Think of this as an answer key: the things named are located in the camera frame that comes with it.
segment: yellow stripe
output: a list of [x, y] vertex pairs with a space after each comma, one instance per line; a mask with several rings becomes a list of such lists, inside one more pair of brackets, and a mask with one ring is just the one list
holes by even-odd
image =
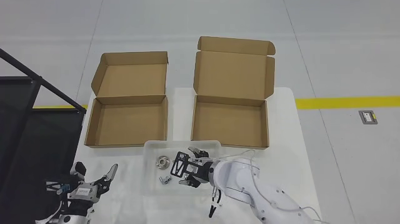
[[296, 99], [297, 109], [400, 107], [400, 96]]
[[56, 106], [34, 106], [34, 109], [51, 109], [51, 108], [74, 108], [74, 106], [71, 105], [56, 105]]

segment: cardboard box lid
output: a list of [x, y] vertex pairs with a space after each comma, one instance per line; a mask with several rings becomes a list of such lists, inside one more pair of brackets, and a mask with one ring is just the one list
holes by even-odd
[[266, 99], [274, 93], [275, 46], [270, 41], [202, 36], [193, 88], [197, 94]]
[[104, 53], [92, 81], [98, 97], [165, 94], [167, 52]]

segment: gray floor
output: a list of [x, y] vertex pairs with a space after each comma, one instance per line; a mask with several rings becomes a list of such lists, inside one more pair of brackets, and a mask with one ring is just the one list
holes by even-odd
[[[0, 0], [0, 47], [82, 104], [101, 54], [168, 51], [169, 87], [191, 87], [200, 36], [267, 39], [276, 86], [297, 98], [400, 94], [400, 0]], [[16, 75], [3, 61], [1, 75]], [[37, 105], [64, 104], [41, 91]], [[398, 223], [397, 108], [299, 111], [322, 215]]]

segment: cardboard box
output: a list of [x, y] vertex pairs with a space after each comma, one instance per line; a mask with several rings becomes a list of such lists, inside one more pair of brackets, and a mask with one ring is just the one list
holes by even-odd
[[200, 37], [193, 87], [192, 140], [223, 146], [269, 146], [265, 101], [274, 93], [275, 47], [270, 41]]
[[167, 52], [104, 53], [92, 81], [85, 145], [143, 146], [167, 140]]

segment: clear plastic bin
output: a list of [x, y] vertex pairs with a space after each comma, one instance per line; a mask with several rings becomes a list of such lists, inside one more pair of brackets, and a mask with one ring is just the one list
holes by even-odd
[[[143, 196], [161, 196], [161, 195], [209, 195], [212, 186], [209, 183], [201, 184], [198, 188], [180, 185], [179, 181], [184, 178], [178, 178], [170, 174], [173, 167], [173, 160], [178, 151], [187, 153], [194, 157], [188, 150], [190, 146], [207, 151], [210, 158], [220, 157], [221, 144], [218, 141], [147, 141], [144, 144], [143, 153], [143, 175], [142, 175], [142, 195]], [[166, 155], [170, 159], [170, 165], [165, 170], [160, 170], [156, 166], [158, 157]], [[167, 184], [161, 184], [159, 177], [170, 175], [172, 180]]]

